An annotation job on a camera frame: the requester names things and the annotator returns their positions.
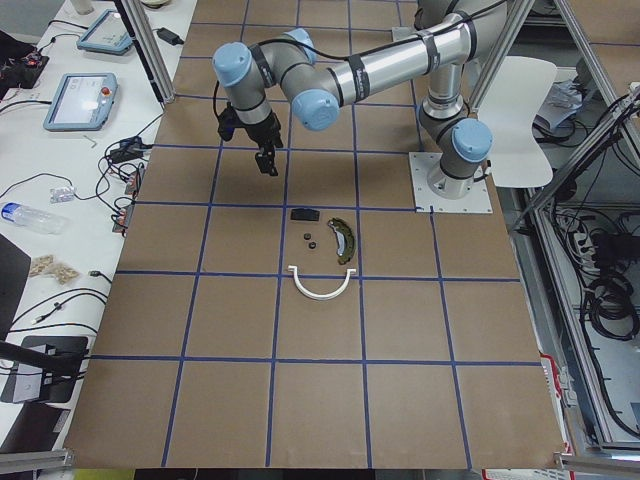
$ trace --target black cable connector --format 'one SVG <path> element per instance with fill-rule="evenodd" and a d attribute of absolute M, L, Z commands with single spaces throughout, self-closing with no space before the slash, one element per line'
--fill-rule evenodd
<path fill-rule="evenodd" d="M 156 30 L 156 33 L 158 34 L 158 37 L 160 39 L 164 40 L 169 45 L 182 45 L 184 43 L 184 40 L 180 38 L 180 35 L 178 35 L 177 33 L 173 33 L 167 28 L 159 28 L 158 30 Z"/>

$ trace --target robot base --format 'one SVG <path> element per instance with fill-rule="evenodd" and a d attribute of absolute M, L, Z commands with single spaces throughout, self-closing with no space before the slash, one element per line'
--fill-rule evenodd
<path fill-rule="evenodd" d="M 411 152 L 409 154 L 416 211 L 428 213 L 433 209 L 434 212 L 443 213 L 493 213 L 491 199 L 484 180 L 473 183 L 469 193 L 457 200 L 441 197 L 429 187 L 427 178 L 440 161 L 441 155 L 429 152 Z M 478 168 L 476 176 L 481 174 L 482 171 Z"/>

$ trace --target bottle label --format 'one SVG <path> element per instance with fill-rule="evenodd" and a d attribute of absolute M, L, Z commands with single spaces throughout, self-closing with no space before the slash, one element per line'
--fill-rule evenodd
<path fill-rule="evenodd" d="M 10 222 L 13 222 L 13 212 L 20 206 L 19 203 L 7 203 L 3 208 L 2 208 L 2 212 L 0 212 L 2 214 L 2 218 L 4 218 L 5 220 L 9 220 Z"/>

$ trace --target device screen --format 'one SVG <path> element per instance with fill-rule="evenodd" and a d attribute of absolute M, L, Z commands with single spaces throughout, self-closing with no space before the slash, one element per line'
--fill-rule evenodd
<path fill-rule="evenodd" d="M 99 107 L 104 77 L 69 77 L 58 101 L 53 123 L 90 123 Z"/>
<path fill-rule="evenodd" d="M 111 12 L 85 38 L 85 42 L 117 47 L 127 36 L 127 30 L 118 12 Z"/>

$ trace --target white cup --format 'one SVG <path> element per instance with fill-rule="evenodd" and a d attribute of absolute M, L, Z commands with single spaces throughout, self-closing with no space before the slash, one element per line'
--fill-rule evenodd
<path fill-rule="evenodd" d="M 76 9 L 79 15 L 86 15 L 93 12 L 93 5 L 91 0 L 71 0 L 71 5 Z"/>

